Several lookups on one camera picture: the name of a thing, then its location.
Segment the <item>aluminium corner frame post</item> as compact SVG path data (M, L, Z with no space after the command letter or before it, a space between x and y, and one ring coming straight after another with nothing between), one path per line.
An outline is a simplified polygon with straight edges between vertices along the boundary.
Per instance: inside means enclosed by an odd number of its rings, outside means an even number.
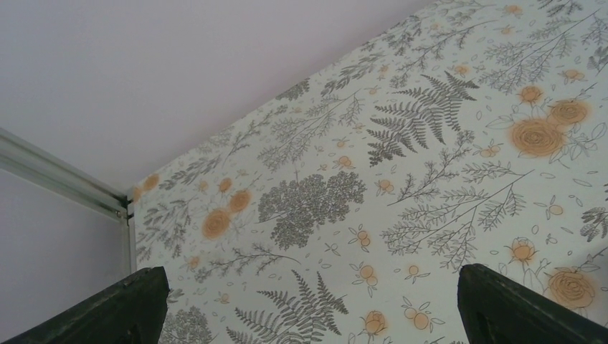
M123 271L136 271L130 192L99 181L4 128L1 129L1 168L120 223Z

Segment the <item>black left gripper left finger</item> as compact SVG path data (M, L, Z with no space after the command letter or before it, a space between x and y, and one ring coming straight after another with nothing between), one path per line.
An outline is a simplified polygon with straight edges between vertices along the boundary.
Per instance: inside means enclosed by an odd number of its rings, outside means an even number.
M168 294L165 268L143 268L5 342L157 343Z

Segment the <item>floral patterned table mat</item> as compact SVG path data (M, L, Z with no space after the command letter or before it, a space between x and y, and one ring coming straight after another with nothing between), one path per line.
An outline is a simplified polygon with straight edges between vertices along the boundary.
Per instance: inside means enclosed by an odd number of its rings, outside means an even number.
M161 343L465 343L481 263L607 324L607 3L436 1L135 188Z

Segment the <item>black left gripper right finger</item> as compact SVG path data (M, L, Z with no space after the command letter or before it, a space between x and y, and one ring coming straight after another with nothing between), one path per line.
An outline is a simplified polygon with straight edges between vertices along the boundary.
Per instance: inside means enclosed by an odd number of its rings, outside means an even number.
M459 273L457 307L470 343L606 343L607 328L482 264Z

